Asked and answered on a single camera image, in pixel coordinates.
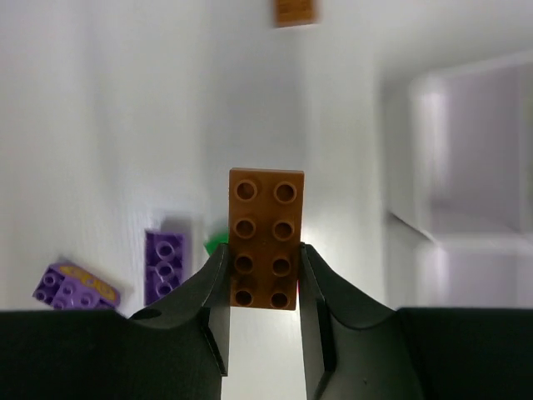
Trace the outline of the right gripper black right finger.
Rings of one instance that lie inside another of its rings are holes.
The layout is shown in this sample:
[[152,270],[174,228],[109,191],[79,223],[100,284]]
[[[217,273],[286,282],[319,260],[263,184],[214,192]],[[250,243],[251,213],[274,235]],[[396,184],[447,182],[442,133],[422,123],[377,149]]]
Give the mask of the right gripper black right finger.
[[310,399],[529,399],[529,309],[392,310],[300,247],[299,303]]

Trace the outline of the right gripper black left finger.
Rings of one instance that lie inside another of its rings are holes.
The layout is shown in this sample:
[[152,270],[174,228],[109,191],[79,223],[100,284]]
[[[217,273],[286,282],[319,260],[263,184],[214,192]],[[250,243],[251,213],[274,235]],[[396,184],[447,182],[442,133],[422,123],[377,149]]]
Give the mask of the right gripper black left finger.
[[1,315],[4,399],[218,399],[228,373],[230,254],[124,317],[111,310]]

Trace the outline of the purple butterfly lego brick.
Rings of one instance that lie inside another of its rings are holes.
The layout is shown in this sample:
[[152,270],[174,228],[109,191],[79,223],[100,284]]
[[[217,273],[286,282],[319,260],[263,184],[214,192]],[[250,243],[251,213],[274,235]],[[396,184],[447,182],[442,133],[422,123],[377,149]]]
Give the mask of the purple butterfly lego brick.
[[144,305],[149,306],[192,275],[192,222],[165,216],[145,230],[144,245]]

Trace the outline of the green two-by-two lego brick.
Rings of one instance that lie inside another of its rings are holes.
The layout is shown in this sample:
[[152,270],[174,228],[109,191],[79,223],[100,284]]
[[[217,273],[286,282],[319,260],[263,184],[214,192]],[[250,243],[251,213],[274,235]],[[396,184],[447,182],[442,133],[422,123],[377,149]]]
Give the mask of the green two-by-two lego brick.
[[207,239],[204,241],[203,246],[210,257],[221,243],[228,242],[228,231],[226,228],[219,229],[215,232],[210,233],[207,236]]

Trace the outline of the orange lego plate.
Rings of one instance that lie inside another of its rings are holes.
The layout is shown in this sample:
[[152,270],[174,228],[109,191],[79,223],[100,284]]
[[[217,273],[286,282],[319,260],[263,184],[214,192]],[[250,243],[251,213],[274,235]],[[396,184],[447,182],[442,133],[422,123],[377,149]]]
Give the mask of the orange lego plate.
[[273,0],[274,23],[279,28],[313,24],[318,19],[317,0]]
[[233,307],[296,309],[304,183],[302,171],[230,170]]

